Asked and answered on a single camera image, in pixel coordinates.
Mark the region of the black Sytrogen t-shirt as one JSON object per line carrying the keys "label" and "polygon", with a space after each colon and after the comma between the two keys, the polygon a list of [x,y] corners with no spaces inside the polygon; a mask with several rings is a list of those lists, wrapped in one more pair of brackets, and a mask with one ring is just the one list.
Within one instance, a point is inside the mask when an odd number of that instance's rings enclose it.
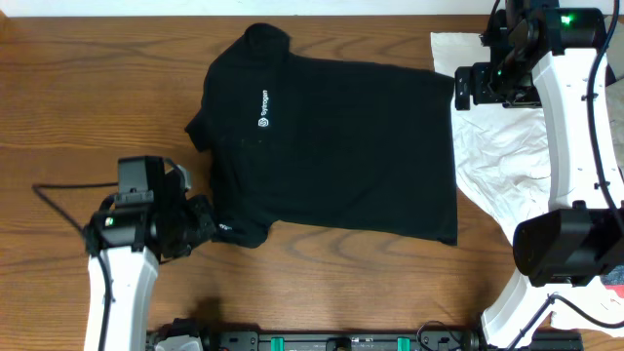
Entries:
{"label": "black Sytrogen t-shirt", "polygon": [[210,65],[186,126],[213,156],[217,239],[255,248],[285,221],[455,245],[451,78],[290,43],[249,26]]}

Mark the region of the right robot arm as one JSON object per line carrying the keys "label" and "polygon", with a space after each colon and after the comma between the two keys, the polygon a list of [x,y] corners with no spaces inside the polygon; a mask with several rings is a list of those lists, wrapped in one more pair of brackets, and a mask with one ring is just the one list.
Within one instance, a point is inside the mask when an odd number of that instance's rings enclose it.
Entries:
{"label": "right robot arm", "polygon": [[596,8],[496,2],[481,36],[489,60],[455,71],[459,110],[541,109],[551,165],[548,210],[516,227],[516,268],[481,314],[475,350],[562,345],[561,338],[537,336],[538,326],[557,304],[577,311],[578,299],[623,262],[623,180],[605,98],[616,25]]}

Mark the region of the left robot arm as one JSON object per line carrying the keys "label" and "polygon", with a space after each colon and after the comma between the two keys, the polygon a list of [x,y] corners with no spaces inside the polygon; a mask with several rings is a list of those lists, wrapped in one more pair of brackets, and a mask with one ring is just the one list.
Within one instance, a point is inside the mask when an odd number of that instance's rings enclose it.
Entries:
{"label": "left robot arm", "polygon": [[189,197],[189,172],[169,158],[118,162],[118,190],[84,228],[89,254],[87,350],[142,350],[162,261],[186,257],[216,233],[209,200]]}

